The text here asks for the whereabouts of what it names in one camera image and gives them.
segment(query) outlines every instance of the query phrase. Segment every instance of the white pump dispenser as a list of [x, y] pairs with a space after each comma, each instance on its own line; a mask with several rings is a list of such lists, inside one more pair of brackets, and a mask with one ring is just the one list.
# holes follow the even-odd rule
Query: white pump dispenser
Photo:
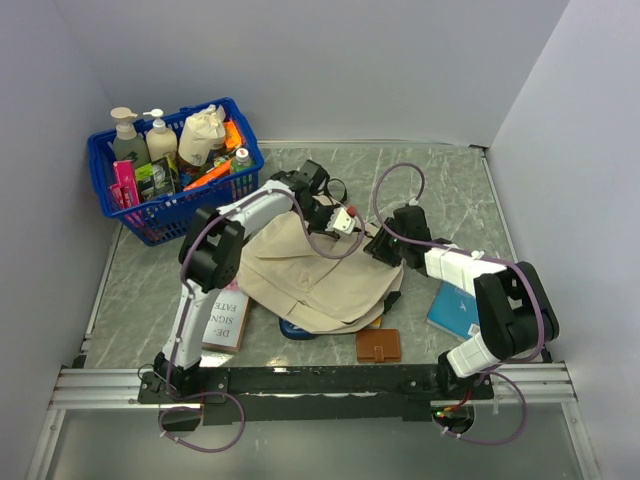
[[167, 128], [167, 124], [162, 120], [164, 112], [159, 108], [154, 108], [145, 115], [151, 115], [153, 120], [153, 128], [147, 133], [147, 145], [149, 146], [149, 155], [151, 161], [155, 162], [162, 157], [167, 157], [170, 163], [173, 163], [178, 151], [178, 137], [173, 130]]
[[127, 107], [117, 107], [111, 110], [111, 117], [116, 121], [116, 135], [122, 140], [131, 140], [135, 137], [136, 129], [133, 128], [133, 121], [138, 118], [138, 114], [133, 113]]

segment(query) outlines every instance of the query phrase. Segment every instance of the white panel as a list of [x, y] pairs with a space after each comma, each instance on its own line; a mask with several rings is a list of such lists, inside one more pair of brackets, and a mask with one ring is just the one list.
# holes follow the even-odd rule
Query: white panel
[[[451, 244], [450, 247], [458, 248], [455, 244]], [[472, 252], [472, 255], [470, 257], [446, 249], [432, 248], [424, 254], [427, 275], [455, 285], [475, 297], [473, 281], [477, 277], [485, 273], [501, 272], [506, 267], [482, 260], [482, 254], [478, 251]]]
[[572, 0], [489, 151], [607, 479], [640, 473], [639, 26], [635, 0]]
[[[267, 180], [258, 191], [247, 195], [242, 200], [221, 207], [220, 213], [227, 213], [235, 208], [234, 205], [246, 203], [251, 197], [257, 196], [259, 192], [262, 193], [264, 190], [269, 190], [271, 188], [291, 193], [289, 187], [284, 183], [278, 180]], [[292, 207], [293, 202], [289, 197], [281, 193], [273, 192], [255, 200], [241, 211], [234, 213], [231, 215], [230, 220], [240, 222], [244, 227], [245, 237], [248, 237], [263, 228], [278, 215], [291, 210]]]
[[0, 64], [0, 463], [14, 479], [80, 348], [111, 240], [86, 159], [110, 104], [48, 0], [0, 3]]
[[[67, 413], [50, 480], [581, 478], [559, 405], [531, 405], [523, 436], [497, 448], [442, 438], [432, 422], [389, 418], [248, 422], [238, 445], [221, 455], [198, 455], [159, 439], [157, 408]], [[520, 406], [501, 406], [497, 416], [491, 410], [476, 407], [469, 435], [502, 438], [513, 432]], [[222, 445], [237, 428], [200, 426], [189, 440]], [[380, 439], [386, 440], [384, 455], [378, 453]]]
[[499, 362], [485, 345], [480, 332], [447, 353], [447, 360], [458, 378], [467, 378]]
[[[207, 293], [203, 293], [202, 289], [193, 281], [188, 280], [189, 285], [194, 291], [194, 298], [191, 301], [187, 316], [184, 321], [184, 328], [180, 338], [180, 348], [176, 352], [174, 365], [182, 367], [185, 370], [192, 367], [196, 362], [200, 361], [202, 354], [202, 339], [204, 332], [207, 329], [207, 323], [211, 318], [211, 310], [216, 303], [218, 295], [220, 295], [220, 289], [213, 289]], [[178, 304], [178, 311], [176, 312], [176, 318], [173, 321], [173, 327], [167, 342], [162, 348], [164, 357], [171, 359], [171, 353], [173, 352], [174, 345], [176, 343], [176, 333], [180, 326], [180, 320], [184, 312], [184, 306], [189, 297], [189, 290], [184, 285], [181, 286], [180, 303]]]
[[137, 111], [231, 96], [263, 140], [481, 145], [567, 4], [55, 1], [111, 100]]

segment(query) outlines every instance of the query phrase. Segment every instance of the book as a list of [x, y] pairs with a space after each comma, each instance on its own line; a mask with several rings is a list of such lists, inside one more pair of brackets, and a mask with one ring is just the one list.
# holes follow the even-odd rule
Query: book
[[440, 286], [427, 321], [463, 341], [480, 331], [476, 299], [446, 282]]
[[249, 297], [234, 279], [220, 292], [202, 339], [202, 348], [237, 352], [240, 350], [249, 313]]

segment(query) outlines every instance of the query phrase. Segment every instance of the blue plastic basket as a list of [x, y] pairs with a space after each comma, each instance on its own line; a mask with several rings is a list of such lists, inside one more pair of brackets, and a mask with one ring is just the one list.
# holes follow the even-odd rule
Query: blue plastic basket
[[[254, 165], [242, 172], [215, 180], [200, 188], [171, 196], [163, 195], [135, 207], [122, 209], [109, 189], [110, 185], [116, 183], [113, 171], [115, 157], [112, 148], [113, 140], [116, 137], [115, 129], [96, 133], [89, 137], [91, 179], [93, 188], [100, 198], [102, 212], [109, 218], [120, 220], [149, 246], [158, 245], [187, 233], [191, 217], [201, 205], [226, 205], [258, 188], [258, 171], [264, 166], [264, 159], [258, 149], [258, 141], [249, 122], [240, 113], [231, 98], [221, 98], [193, 107], [183, 107], [180, 112], [165, 116], [164, 120], [167, 127], [176, 132], [180, 138], [185, 119], [211, 104], [222, 105], [227, 114], [225, 121], [233, 120], [238, 127], [243, 145], [249, 150]], [[145, 137], [147, 132], [151, 130], [152, 123], [152, 120], [138, 120], [134, 125], [138, 134]]]

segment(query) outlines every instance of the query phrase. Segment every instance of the white plastic bag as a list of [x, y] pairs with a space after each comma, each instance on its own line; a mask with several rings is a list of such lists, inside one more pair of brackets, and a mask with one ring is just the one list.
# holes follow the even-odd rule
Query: white plastic bag
[[211, 150], [222, 148], [226, 135], [224, 118], [224, 108], [216, 108], [215, 105], [209, 105], [187, 117], [180, 135], [180, 159], [194, 167], [200, 167], [207, 161]]

